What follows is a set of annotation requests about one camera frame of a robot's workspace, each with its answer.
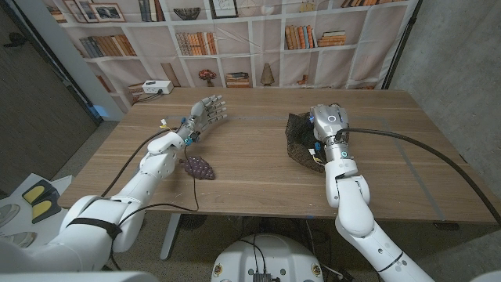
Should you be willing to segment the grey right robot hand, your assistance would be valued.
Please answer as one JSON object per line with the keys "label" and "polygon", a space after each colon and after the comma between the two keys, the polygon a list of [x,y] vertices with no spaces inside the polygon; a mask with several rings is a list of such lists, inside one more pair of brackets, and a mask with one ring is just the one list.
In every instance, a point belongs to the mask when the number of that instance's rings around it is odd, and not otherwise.
{"label": "grey right robot hand", "polygon": [[348,158],[349,128],[346,110],[337,103],[318,104],[310,108],[310,121],[314,126],[314,137],[324,145],[326,161]]}

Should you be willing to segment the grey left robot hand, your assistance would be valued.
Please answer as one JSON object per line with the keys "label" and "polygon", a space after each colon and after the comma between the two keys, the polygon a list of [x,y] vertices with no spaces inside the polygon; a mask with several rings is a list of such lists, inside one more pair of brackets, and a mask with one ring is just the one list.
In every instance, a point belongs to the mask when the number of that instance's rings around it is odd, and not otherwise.
{"label": "grey left robot hand", "polygon": [[222,95],[205,97],[193,105],[189,117],[182,121],[176,134],[187,146],[196,143],[211,124],[228,117],[226,110]]}

